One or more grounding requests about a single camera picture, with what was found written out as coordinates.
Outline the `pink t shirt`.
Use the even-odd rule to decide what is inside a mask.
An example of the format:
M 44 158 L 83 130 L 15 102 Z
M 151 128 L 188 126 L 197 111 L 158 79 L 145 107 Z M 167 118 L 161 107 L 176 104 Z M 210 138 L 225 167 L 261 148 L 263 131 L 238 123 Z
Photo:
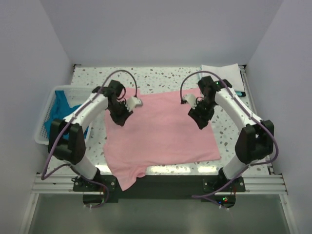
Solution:
M 143 106 L 136 108 L 124 126 L 104 116 L 107 140 L 105 160 L 123 191 L 154 173 L 189 173 L 186 164 L 220 160 L 211 125 L 200 130 L 188 116 L 190 106 L 180 104 L 178 92 L 140 95 Z

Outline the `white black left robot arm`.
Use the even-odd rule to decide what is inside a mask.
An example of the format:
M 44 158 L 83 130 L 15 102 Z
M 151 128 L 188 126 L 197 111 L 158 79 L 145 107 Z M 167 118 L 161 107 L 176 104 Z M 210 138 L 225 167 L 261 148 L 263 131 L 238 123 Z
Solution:
M 141 104 L 137 92 L 138 89 L 135 89 L 132 96 L 125 98 L 127 93 L 125 86 L 117 80 L 112 80 L 107 86 L 94 88 L 85 102 L 72 113 L 64 118 L 52 120 L 49 132 L 49 155 L 41 179 L 45 180 L 57 171 L 57 169 L 47 171 L 51 158 L 55 157 L 64 161 L 63 166 L 70 167 L 77 174 L 74 182 L 79 186 L 85 186 L 89 191 L 104 190 L 106 185 L 99 168 L 85 155 L 84 133 L 91 122 L 105 110 L 110 112 L 111 119 L 116 125 L 124 126 L 135 107 Z

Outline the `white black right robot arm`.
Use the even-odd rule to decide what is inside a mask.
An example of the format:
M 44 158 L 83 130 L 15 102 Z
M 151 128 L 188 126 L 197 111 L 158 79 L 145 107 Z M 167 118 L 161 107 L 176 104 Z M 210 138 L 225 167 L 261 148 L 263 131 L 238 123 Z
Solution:
M 219 170 L 217 179 L 211 185 L 213 190 L 227 192 L 244 170 L 273 152 L 274 124 L 255 115 L 236 95 L 226 79 L 214 81 L 207 76 L 197 84 L 202 95 L 196 97 L 186 94 L 181 101 L 190 105 L 188 115 L 199 129 L 208 125 L 215 107 L 220 106 L 239 130 L 234 157 Z

